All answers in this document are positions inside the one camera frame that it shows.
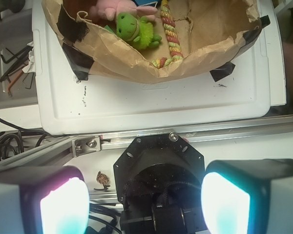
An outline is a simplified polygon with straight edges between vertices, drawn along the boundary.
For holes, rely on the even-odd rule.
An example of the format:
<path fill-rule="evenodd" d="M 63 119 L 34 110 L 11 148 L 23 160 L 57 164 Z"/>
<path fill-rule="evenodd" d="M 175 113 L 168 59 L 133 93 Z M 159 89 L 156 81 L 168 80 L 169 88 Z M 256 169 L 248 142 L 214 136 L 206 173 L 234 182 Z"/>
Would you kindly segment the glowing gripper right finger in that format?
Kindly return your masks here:
<path fill-rule="evenodd" d="M 214 160 L 201 204 L 212 234 L 293 234 L 293 159 Z"/>

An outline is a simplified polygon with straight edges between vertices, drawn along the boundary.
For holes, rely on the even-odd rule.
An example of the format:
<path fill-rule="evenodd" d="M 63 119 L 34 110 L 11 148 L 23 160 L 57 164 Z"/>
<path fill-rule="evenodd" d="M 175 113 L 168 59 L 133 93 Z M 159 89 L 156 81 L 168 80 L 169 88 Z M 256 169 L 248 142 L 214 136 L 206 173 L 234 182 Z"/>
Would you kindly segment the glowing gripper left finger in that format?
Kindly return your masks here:
<path fill-rule="evenodd" d="M 83 234 L 88 215 L 78 168 L 0 167 L 0 234 Z"/>

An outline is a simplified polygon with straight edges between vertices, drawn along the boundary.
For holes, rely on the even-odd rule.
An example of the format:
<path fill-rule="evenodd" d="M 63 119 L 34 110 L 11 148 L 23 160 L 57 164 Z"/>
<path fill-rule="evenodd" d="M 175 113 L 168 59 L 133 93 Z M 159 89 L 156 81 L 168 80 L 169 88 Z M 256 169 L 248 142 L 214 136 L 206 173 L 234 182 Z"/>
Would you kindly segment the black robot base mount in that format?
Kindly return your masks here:
<path fill-rule="evenodd" d="M 135 138 L 113 166 L 126 234 L 207 229 L 201 205 L 204 157 L 176 133 Z"/>

